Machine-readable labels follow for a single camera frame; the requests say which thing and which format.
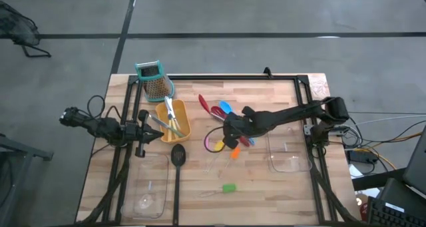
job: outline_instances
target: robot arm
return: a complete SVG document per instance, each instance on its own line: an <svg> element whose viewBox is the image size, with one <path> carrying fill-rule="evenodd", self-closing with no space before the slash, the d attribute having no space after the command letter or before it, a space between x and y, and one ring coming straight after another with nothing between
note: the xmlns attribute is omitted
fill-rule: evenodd
<svg viewBox="0 0 426 227"><path fill-rule="evenodd" d="M327 144L328 132L334 125L343 124L349 118L345 102L340 97L328 97L274 113L254 111L250 107L244 107L242 113L244 116L230 113L224 121L224 143L230 148L236 147L237 139L241 136L262 136L278 125L306 118L321 119L318 125L310 129L312 142Z"/></svg>
<svg viewBox="0 0 426 227"><path fill-rule="evenodd" d="M126 121L124 125L118 123L115 118L93 118L79 112L77 107L70 107L65 109L63 115L60 117L59 122L65 126L81 126L94 137L104 138L109 144L113 146L123 146L130 141L139 141L139 146L136 148L135 155L137 157L144 157L145 151L143 144L149 144L156 138L164 135L163 132L154 130L146 124L148 118L148 111L141 110L138 114L138 119L141 121L139 126L137 122Z"/></svg>

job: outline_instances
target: black ladle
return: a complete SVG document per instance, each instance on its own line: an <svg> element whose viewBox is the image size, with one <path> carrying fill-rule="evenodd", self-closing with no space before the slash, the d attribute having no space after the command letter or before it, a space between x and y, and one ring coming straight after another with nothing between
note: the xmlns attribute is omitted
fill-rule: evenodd
<svg viewBox="0 0 426 227"><path fill-rule="evenodd" d="M172 163L176 167L176 180L174 183L174 210L173 210L173 226L179 225L179 181L180 167L185 164L186 152L181 144L176 144L172 149Z"/></svg>

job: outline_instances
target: concrete floor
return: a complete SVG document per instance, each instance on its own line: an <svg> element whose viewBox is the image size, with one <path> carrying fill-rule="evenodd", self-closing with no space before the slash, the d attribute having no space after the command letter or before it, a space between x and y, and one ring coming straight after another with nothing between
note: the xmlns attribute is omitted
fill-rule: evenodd
<svg viewBox="0 0 426 227"><path fill-rule="evenodd" d="M129 0L2 0L43 34L120 33ZM424 0L136 0L129 33L424 31ZM73 222L93 138L58 122L65 107L105 94L118 39L42 40L51 59L28 59L0 40L0 132L55 152L35 161L14 226ZM118 73L160 59L168 73L325 73L357 122L426 112L425 38L127 40ZM425 118L360 126L387 139ZM409 133L420 131L417 126ZM378 151L404 167L417 140ZM358 165L362 171L370 166ZM383 168L377 165L376 172Z"/></svg>

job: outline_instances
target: green object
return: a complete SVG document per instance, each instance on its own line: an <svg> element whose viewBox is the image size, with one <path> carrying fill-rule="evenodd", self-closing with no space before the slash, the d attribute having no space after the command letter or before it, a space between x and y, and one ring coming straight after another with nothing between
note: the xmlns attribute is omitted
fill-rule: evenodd
<svg viewBox="0 0 426 227"><path fill-rule="evenodd" d="M237 186L235 184L224 184L222 186L222 193L231 193L237 190Z"/></svg>
<svg viewBox="0 0 426 227"><path fill-rule="evenodd" d="M145 97L149 102L162 102L164 97L174 95L173 82L168 78L160 61L135 63L134 68L143 84Z"/></svg>

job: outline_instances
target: scissors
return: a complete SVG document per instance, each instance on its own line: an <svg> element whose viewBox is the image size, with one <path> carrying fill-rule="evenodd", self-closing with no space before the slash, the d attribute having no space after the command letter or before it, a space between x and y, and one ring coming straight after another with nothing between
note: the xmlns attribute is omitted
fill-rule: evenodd
<svg viewBox="0 0 426 227"><path fill-rule="evenodd" d="M178 130L180 130L180 126L178 121L176 120L176 115L174 114L173 111L173 104L172 104L172 99L169 98L168 96L164 97L164 102L166 103L166 108L167 108L167 117L169 120L173 119L174 122L176 123L176 127L178 127Z"/></svg>

